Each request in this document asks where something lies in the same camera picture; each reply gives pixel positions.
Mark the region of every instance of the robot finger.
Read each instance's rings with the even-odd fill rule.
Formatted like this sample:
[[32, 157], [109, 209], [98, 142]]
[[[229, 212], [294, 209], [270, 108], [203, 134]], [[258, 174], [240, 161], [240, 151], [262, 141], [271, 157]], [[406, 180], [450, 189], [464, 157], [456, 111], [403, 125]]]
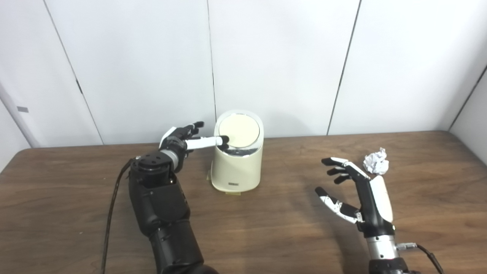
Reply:
[[198, 139], [189, 139], [186, 140], [187, 149], [188, 150], [195, 150], [205, 147], [212, 147], [212, 146], [221, 146], [225, 145], [230, 141], [228, 136], [213, 136], [213, 137], [200, 137]]
[[353, 224], [358, 221], [356, 217], [356, 213], [359, 212], [358, 208], [347, 203], [340, 202], [335, 197], [328, 195], [328, 193], [322, 187], [317, 187], [315, 192], [318, 194], [321, 201], [340, 218]]
[[337, 174], [346, 174], [347, 170], [344, 167], [335, 167], [326, 172], [328, 175], [333, 176]]
[[341, 174], [340, 176], [335, 178], [335, 180], [333, 180], [333, 182], [335, 182], [335, 184], [339, 185], [348, 179], [352, 179], [352, 177], [349, 174], [345, 173], [345, 174]]
[[330, 158], [324, 158], [321, 159], [321, 162], [325, 166], [340, 166], [343, 167], [343, 164], [348, 162], [347, 159], [342, 159], [342, 158], [336, 158], [336, 157], [330, 157]]

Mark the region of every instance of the robotic hand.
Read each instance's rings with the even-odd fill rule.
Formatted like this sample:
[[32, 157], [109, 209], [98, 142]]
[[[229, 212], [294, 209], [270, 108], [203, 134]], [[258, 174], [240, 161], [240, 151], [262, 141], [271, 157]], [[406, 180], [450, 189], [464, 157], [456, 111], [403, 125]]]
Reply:
[[227, 136], [194, 138], [203, 122], [171, 128], [159, 149], [130, 165], [129, 194], [140, 231], [149, 238], [158, 274], [218, 274], [203, 264], [176, 173], [194, 149], [226, 146]]
[[393, 212], [382, 176], [371, 179], [360, 168], [346, 159], [332, 157], [322, 159], [321, 162], [326, 166], [336, 166], [327, 172], [330, 176], [340, 174], [335, 179], [335, 184], [341, 184], [348, 179], [355, 182], [361, 204], [360, 209], [340, 202], [321, 187], [317, 187], [315, 191], [328, 208], [339, 217], [356, 224], [358, 230], [364, 234], [371, 256], [369, 273], [418, 273], [409, 271], [406, 262], [399, 256], [399, 250], [420, 246], [415, 243], [395, 243], [395, 227], [392, 225]]

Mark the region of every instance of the black cable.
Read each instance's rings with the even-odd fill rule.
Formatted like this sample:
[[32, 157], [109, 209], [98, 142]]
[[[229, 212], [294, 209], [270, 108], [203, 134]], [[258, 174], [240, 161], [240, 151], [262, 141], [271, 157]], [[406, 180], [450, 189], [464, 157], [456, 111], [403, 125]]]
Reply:
[[105, 274], [105, 266], [107, 264], [108, 238], [110, 236], [110, 224], [112, 222], [113, 207], [115, 205], [115, 199], [117, 198], [118, 186], [120, 185], [120, 180], [122, 179], [123, 174], [130, 167], [133, 160], [134, 159], [130, 159], [123, 166], [122, 170], [120, 170], [120, 174], [118, 175], [117, 181], [115, 182], [115, 188], [113, 189], [112, 201], [110, 202], [110, 209], [108, 210], [107, 227], [105, 230], [105, 242], [103, 243], [103, 255], [101, 258], [101, 274]]
[[428, 258], [430, 259], [430, 261], [433, 263], [434, 267], [436, 267], [436, 270], [438, 271], [438, 273], [440, 274], [445, 274], [445, 272], [443, 272], [443, 268], [441, 268], [441, 265], [440, 263], [438, 262], [438, 260], [436, 259], [436, 257], [434, 256], [433, 253], [429, 252], [426, 248], [424, 248], [423, 246], [421, 245], [417, 245], [419, 249], [421, 249], [424, 253], [426, 253], [426, 256], [428, 256]]

